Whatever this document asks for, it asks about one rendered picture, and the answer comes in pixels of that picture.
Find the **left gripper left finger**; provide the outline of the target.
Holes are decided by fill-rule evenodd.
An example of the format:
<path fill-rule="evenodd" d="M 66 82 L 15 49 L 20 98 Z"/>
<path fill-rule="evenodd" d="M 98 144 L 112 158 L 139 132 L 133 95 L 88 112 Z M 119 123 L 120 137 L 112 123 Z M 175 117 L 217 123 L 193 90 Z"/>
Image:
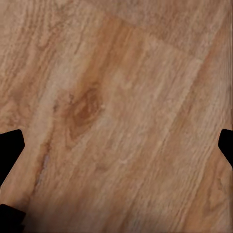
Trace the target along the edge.
<path fill-rule="evenodd" d="M 0 134 L 0 187 L 25 147 L 20 129 Z"/>

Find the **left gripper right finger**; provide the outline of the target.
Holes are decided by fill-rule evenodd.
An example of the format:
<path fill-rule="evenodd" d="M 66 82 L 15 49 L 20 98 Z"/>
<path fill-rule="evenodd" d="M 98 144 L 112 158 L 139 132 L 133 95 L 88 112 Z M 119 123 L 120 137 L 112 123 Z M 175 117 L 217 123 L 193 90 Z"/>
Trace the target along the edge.
<path fill-rule="evenodd" d="M 218 147 L 233 167 L 233 131 L 227 129 L 221 131 Z"/>

